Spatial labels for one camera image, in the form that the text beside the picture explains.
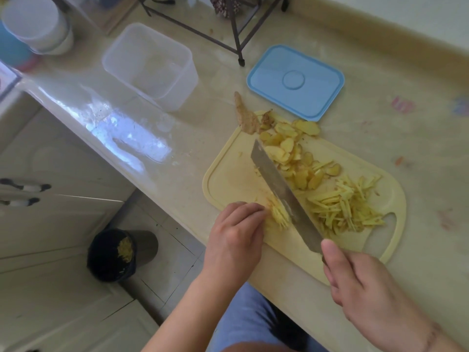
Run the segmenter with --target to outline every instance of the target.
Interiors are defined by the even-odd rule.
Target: cutting board handle hole
[[[372,231],[363,247],[363,252],[378,258],[381,257],[384,250],[388,247],[394,230],[396,229],[396,215],[394,213],[388,213],[383,217],[383,220],[386,224],[377,226]]]

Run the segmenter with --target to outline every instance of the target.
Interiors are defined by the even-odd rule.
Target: knife
[[[265,152],[262,144],[256,139],[251,152],[251,159],[258,168],[262,177],[266,181],[270,190],[282,202],[287,212],[290,214],[292,223],[306,243],[308,248],[316,253],[322,254],[322,236],[314,226],[306,211],[293,194],[282,174],[277,170],[273,161]]]

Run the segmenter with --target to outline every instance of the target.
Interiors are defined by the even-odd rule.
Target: person's left hand
[[[210,232],[202,274],[223,290],[236,293],[261,259],[267,213],[257,203],[229,204]]]

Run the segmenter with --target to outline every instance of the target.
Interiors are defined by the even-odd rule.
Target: cutting board
[[[255,174],[254,163],[250,158],[254,140],[258,137],[248,135],[238,127],[221,150],[203,178],[203,193],[207,200],[216,208],[223,210],[235,201],[259,202],[267,204],[266,197],[271,194],[262,177]],[[369,198],[371,207],[386,215],[396,215],[396,226],[387,248],[379,259],[386,263],[402,236],[406,219],[406,199],[400,184],[386,171],[358,158],[357,156],[333,145],[322,138],[303,135],[300,140],[304,151],[313,154],[315,160],[325,162],[334,160],[342,165],[342,173],[356,181],[360,176],[371,178],[382,176],[376,184],[375,192]],[[332,189],[334,180],[331,178],[322,183],[317,193]],[[333,239],[339,246],[360,252],[372,232],[344,232]],[[323,272],[322,257],[311,252],[293,226],[285,230],[269,227],[264,242],[277,252],[291,260],[314,278],[329,284]]]

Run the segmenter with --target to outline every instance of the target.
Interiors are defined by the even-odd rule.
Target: tile floor
[[[161,325],[200,273],[205,246],[139,190],[111,225],[124,230],[150,230],[157,236],[155,259],[122,285]]]

